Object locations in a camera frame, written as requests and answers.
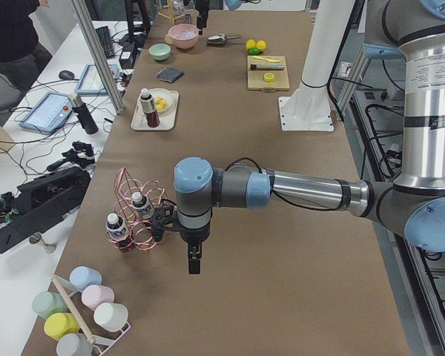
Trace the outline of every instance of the black pants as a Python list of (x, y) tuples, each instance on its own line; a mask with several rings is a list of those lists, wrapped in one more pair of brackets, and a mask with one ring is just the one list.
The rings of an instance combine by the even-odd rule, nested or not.
[(29, 55), (15, 61), (0, 63), (0, 73), (7, 76), (15, 87), (26, 94), (51, 58), (53, 58), (51, 53), (38, 43)]

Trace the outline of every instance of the white pillar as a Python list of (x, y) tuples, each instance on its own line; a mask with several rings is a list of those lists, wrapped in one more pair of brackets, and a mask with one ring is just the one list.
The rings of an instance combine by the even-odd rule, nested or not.
[(303, 67), (302, 82), (290, 97), (279, 98), (283, 131), (333, 131), (325, 84), (355, 0), (321, 0)]

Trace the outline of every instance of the computer mouse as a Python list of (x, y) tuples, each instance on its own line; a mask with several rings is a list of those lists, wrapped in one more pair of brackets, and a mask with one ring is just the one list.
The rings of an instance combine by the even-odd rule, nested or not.
[(58, 77), (63, 80), (71, 80), (74, 79), (74, 73), (70, 70), (62, 70), (59, 72)]

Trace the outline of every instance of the brown table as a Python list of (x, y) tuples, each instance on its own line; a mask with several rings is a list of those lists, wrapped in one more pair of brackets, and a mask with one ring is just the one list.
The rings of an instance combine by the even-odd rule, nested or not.
[[(146, 47), (167, 28), (159, 19)], [(105, 239), (122, 166), (142, 181), (158, 179), (170, 198), (174, 165), (187, 156), (215, 167), (250, 156), (281, 171), (357, 179), (342, 124), (332, 133), (282, 132), (280, 93), (246, 90), (247, 39), (265, 39), (267, 55), (287, 58), (292, 93), (311, 30), (305, 13), (211, 11), (196, 47), (174, 48), (162, 64), (141, 55), (56, 271), (67, 277), (78, 265), (95, 268), (128, 307), (132, 329), (109, 355), (409, 355), (372, 224), (350, 213), (281, 201), (261, 211), (214, 209), (201, 275), (188, 275), (186, 244), (176, 234), (150, 254), (121, 253)], [(206, 47), (220, 32), (242, 39)], [(185, 72), (172, 85), (155, 79), (167, 65)], [(172, 131), (130, 129), (142, 87), (179, 91)], [(53, 355), (56, 342), (43, 323), (37, 320), (24, 355)]]

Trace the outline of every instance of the person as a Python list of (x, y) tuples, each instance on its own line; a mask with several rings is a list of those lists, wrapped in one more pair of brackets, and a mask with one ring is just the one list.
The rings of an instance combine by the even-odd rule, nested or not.
[(51, 60), (29, 15), (48, 0), (0, 0), (0, 73), (25, 95)]

